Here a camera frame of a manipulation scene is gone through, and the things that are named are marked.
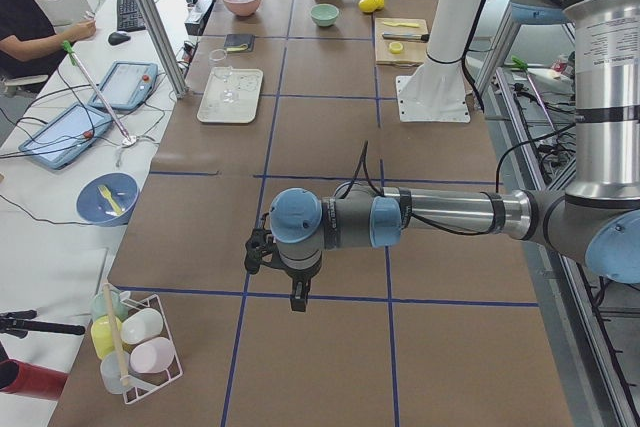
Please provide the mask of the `cream bear tray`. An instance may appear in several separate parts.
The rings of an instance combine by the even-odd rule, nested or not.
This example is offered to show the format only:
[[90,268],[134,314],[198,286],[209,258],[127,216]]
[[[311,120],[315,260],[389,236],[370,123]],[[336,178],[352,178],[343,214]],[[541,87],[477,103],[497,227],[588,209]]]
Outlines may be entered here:
[[251,123],[256,117],[262,81],[259,69],[212,69],[196,118],[201,123]]

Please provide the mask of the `blue teach pendant tablet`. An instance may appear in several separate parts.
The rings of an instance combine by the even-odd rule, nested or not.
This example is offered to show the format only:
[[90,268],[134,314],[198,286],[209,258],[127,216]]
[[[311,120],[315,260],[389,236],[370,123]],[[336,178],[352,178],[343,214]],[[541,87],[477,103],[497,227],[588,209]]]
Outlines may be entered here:
[[155,63],[114,62],[98,89],[114,111],[131,112],[150,96],[158,74]]

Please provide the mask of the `green ceramic bowl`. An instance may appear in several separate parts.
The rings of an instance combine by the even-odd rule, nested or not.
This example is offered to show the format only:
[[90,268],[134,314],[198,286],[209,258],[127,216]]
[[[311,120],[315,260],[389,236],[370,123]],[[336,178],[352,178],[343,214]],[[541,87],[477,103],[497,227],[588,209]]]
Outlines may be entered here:
[[332,4],[316,4],[310,10],[313,23],[322,28],[333,26],[339,15],[339,8]]

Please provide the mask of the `metal muddler rod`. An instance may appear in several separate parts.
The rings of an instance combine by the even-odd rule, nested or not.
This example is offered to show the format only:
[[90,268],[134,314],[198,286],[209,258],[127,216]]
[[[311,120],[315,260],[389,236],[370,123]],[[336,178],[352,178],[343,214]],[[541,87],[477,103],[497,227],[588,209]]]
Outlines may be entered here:
[[414,34],[414,33],[390,33],[383,32],[381,34],[383,39],[394,41],[407,41],[407,42],[421,42],[426,43],[430,39],[429,34]]

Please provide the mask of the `blue bowl with fork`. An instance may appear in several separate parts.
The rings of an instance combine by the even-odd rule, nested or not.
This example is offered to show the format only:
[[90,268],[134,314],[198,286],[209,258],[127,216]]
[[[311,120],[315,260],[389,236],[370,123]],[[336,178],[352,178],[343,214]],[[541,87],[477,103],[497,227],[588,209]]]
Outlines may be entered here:
[[101,227],[126,225],[139,196],[136,180],[125,173],[108,173],[89,182],[79,193],[76,211],[88,223]]

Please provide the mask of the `seated person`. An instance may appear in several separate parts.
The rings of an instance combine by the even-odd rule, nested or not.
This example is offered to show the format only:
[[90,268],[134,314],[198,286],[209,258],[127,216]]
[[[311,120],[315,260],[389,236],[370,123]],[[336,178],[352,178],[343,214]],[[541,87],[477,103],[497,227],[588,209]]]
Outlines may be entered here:
[[95,33],[93,20],[58,33],[36,0],[1,0],[1,71],[11,78],[49,76],[66,57],[63,42]]

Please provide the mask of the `yellow plastic knife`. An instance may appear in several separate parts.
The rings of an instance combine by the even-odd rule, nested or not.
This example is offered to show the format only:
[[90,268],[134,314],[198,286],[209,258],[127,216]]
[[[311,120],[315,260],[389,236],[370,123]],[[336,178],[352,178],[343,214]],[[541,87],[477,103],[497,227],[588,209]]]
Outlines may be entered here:
[[382,21],[382,25],[389,27],[404,27],[404,28],[420,28],[421,25],[415,22],[392,22],[392,21]]

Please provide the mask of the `black keyboard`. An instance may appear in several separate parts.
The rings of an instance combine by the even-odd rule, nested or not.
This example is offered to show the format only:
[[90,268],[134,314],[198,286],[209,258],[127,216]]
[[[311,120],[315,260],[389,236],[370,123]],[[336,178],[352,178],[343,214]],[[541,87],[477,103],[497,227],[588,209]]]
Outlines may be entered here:
[[146,29],[136,0],[116,0],[117,30],[135,32]]

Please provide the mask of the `black computer mouse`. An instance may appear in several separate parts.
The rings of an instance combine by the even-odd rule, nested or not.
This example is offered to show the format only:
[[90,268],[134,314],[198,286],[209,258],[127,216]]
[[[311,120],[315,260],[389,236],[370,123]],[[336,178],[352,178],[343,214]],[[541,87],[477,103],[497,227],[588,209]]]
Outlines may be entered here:
[[116,32],[112,32],[108,36],[107,41],[111,46],[117,46],[117,45],[123,44],[124,42],[129,41],[130,39],[131,39],[131,36],[128,33],[116,31]]

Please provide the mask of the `wooden cutting board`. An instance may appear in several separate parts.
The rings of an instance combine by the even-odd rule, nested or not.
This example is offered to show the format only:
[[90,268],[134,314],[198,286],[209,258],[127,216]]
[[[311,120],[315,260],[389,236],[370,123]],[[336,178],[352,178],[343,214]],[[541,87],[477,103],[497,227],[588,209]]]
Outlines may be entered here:
[[375,20],[375,61],[378,65],[420,65],[426,58],[429,30],[425,20]]

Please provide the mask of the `clear wine glass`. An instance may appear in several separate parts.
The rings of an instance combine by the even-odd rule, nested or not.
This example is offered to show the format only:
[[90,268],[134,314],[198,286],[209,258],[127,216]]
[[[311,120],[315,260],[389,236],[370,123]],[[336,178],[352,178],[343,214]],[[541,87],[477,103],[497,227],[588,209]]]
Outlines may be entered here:
[[209,53],[209,65],[211,73],[222,83],[220,101],[234,103],[238,100],[238,94],[231,88],[230,79],[233,73],[227,51],[223,48],[214,49]]

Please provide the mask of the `red cylinder bottle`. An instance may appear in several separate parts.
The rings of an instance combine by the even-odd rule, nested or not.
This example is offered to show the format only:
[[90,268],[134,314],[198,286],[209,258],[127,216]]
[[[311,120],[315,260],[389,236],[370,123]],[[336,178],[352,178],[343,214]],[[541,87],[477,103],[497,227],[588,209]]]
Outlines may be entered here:
[[1,362],[1,392],[5,394],[58,400],[67,378],[67,373],[14,359]]

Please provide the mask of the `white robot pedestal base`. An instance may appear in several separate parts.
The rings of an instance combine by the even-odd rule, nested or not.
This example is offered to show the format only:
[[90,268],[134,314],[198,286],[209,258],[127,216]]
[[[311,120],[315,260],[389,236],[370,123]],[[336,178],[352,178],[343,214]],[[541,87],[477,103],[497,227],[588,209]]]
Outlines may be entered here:
[[405,123],[467,123],[463,67],[484,0],[439,0],[424,63],[396,78],[399,119]]

